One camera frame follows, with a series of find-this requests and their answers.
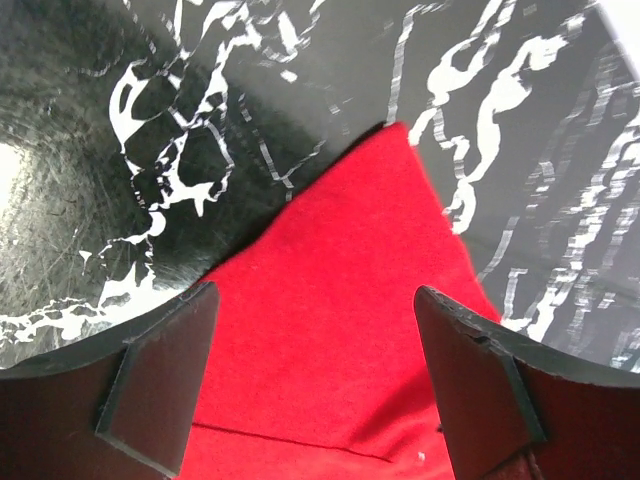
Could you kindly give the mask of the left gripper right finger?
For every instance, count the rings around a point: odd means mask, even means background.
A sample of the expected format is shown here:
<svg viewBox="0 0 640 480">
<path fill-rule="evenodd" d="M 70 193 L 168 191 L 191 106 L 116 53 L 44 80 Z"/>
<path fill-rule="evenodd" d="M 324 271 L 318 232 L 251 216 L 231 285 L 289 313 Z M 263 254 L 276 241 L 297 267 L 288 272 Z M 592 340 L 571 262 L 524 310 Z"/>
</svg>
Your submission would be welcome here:
<svg viewBox="0 0 640 480">
<path fill-rule="evenodd" d="M 420 288 L 415 314 L 458 479 L 636 479 L 639 376 Z"/>
</svg>

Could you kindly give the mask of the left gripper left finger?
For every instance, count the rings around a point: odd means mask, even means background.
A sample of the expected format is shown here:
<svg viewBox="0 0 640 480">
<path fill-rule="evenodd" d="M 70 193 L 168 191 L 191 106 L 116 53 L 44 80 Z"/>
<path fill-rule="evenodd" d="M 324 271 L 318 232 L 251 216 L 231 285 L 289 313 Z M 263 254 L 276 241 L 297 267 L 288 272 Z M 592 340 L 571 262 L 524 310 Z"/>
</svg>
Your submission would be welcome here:
<svg viewBox="0 0 640 480">
<path fill-rule="evenodd" d="M 2 371 L 2 478 L 176 478 L 218 309 L 216 285 L 199 283 Z"/>
</svg>

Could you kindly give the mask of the red t-shirt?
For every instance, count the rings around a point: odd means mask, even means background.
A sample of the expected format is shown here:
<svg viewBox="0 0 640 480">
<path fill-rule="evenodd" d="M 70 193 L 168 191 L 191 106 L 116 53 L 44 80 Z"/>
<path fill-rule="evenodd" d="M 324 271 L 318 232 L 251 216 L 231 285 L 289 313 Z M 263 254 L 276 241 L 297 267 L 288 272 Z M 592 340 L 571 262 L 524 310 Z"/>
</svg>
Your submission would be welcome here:
<svg viewBox="0 0 640 480">
<path fill-rule="evenodd" d="M 449 479 L 413 300 L 498 313 L 402 124 L 209 275 L 220 310 L 181 475 Z"/>
</svg>

